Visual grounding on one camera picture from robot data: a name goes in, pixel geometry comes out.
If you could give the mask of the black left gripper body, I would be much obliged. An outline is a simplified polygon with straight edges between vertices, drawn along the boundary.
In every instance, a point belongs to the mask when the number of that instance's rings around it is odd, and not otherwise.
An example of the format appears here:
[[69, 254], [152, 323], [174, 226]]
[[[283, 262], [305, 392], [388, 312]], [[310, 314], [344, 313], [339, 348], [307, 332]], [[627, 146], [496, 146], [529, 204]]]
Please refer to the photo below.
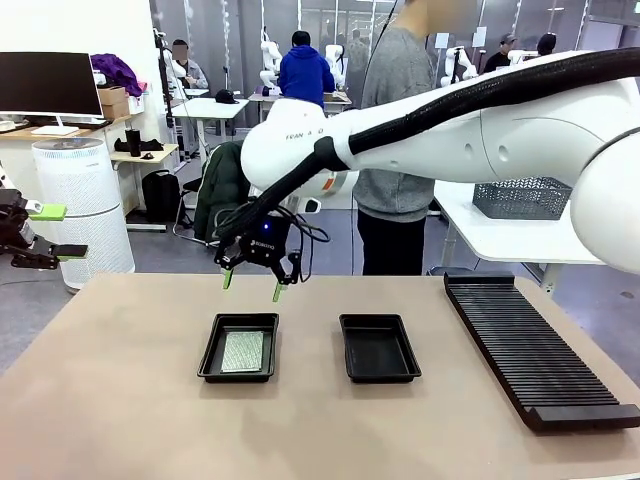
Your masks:
[[26, 250], [34, 243], [35, 234], [27, 220], [38, 212], [38, 202], [27, 200], [16, 189], [1, 189], [1, 249]]

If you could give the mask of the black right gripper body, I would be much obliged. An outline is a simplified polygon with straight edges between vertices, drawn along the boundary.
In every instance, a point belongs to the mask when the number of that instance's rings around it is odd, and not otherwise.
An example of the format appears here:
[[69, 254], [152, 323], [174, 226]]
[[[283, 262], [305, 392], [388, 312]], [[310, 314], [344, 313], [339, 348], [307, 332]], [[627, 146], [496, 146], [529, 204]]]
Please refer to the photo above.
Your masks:
[[251, 263], [266, 268], [282, 267], [291, 221], [283, 216], [268, 215], [255, 228], [237, 239], [239, 254], [236, 264]]

